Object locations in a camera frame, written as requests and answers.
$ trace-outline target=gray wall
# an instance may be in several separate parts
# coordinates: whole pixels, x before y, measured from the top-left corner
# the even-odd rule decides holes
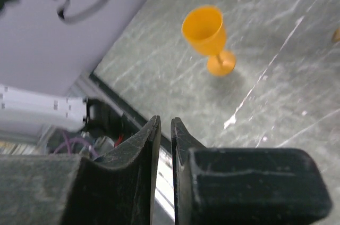
[[[65,95],[93,69],[145,0],[110,0],[91,18],[65,25],[56,14],[65,0],[20,0],[0,16],[0,83]],[[97,0],[71,0],[70,13]],[[0,130],[37,134],[40,126],[0,121]]]

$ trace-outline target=stained countertop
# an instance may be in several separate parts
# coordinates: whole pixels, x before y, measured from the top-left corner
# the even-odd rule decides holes
[[[194,8],[224,14],[237,64],[223,78],[183,39]],[[340,224],[339,0],[147,0],[95,74],[170,134],[180,117],[207,147],[296,147],[317,162]]]

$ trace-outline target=white paint spot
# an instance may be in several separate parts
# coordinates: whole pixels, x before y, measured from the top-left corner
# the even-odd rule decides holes
[[[235,125],[236,124],[236,116],[235,114],[230,117],[227,121],[224,122],[223,129],[227,129],[230,125]]]

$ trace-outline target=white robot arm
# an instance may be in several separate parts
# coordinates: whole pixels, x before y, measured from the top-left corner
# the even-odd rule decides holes
[[[116,137],[120,116],[98,99],[68,98],[0,85],[0,120],[53,125],[87,131],[94,137]]]

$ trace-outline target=floor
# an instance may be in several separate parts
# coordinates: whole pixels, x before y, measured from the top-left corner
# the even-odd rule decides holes
[[[202,4],[224,13],[234,71],[214,78],[182,38]],[[169,136],[179,116],[207,147],[296,147],[317,162],[340,224],[338,0],[148,0],[95,74]]]

